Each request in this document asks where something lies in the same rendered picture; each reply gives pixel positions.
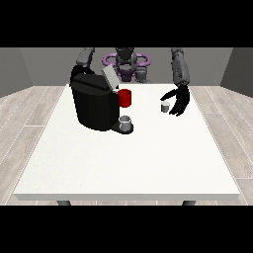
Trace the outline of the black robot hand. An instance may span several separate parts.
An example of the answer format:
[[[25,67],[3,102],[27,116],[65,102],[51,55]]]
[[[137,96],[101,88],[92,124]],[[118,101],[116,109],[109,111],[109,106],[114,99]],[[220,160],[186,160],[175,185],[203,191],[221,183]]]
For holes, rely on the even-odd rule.
[[[185,112],[190,102],[190,91],[188,86],[180,85],[177,89],[173,89],[167,92],[165,95],[161,97],[161,101],[165,101],[172,97],[176,97],[176,102],[171,111],[169,112],[169,114],[179,117]]]
[[[89,67],[84,67],[82,65],[75,65],[71,70],[70,82],[73,81],[85,81],[87,79],[87,75],[94,74],[94,71]]]

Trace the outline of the pale grey machine lid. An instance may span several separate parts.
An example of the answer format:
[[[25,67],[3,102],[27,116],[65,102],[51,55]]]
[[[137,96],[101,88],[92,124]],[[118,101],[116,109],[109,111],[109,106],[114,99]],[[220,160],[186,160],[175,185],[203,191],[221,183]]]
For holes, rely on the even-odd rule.
[[[120,84],[120,80],[115,72],[115,69],[113,68],[112,65],[108,65],[106,67],[104,67],[101,70],[102,74],[104,75],[104,77],[106,78],[110,88],[112,90],[115,90],[119,84]]]

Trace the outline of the black coffee machine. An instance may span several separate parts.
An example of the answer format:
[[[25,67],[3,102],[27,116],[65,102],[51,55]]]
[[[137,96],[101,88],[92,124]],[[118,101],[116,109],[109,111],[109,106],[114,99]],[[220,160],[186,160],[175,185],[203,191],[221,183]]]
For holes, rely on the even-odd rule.
[[[119,91],[113,91],[103,75],[87,75],[85,81],[70,83],[78,121],[81,125],[98,131],[114,130],[121,134],[119,118]]]

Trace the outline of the red pod holder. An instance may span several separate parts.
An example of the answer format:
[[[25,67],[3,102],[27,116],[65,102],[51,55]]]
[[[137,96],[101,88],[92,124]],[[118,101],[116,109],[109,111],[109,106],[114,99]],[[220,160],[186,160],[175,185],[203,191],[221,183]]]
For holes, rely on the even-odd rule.
[[[121,89],[118,92],[119,106],[127,108],[131,105],[131,91],[129,89]]]

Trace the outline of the small grey cup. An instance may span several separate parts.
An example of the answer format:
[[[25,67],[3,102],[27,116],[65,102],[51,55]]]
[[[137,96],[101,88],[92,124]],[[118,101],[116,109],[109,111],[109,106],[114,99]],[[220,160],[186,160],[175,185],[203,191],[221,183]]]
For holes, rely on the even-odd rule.
[[[129,131],[131,129],[131,119],[129,116],[121,116],[119,118],[120,130]]]

